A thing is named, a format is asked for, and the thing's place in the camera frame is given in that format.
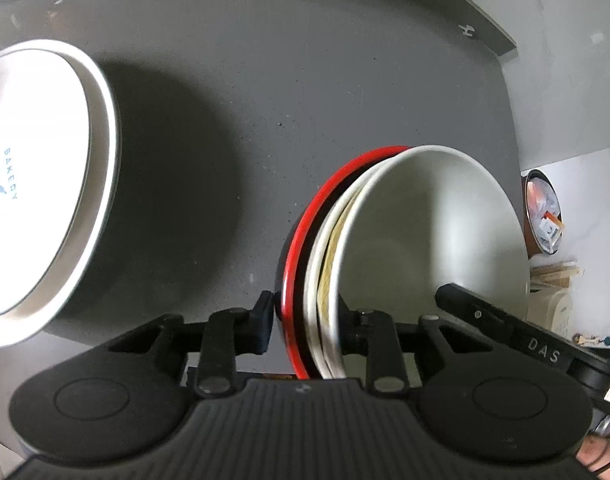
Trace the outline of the person's right hand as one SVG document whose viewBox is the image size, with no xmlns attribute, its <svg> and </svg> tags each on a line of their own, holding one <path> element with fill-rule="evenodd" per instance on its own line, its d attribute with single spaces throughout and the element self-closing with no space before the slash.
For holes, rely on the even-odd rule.
<svg viewBox="0 0 610 480">
<path fill-rule="evenodd" d="M 594 471 L 610 462 L 610 434 L 608 437 L 589 434 L 585 437 L 576 459 L 587 469 Z M 610 468 L 605 470 L 599 479 L 610 480 Z"/>
</svg>

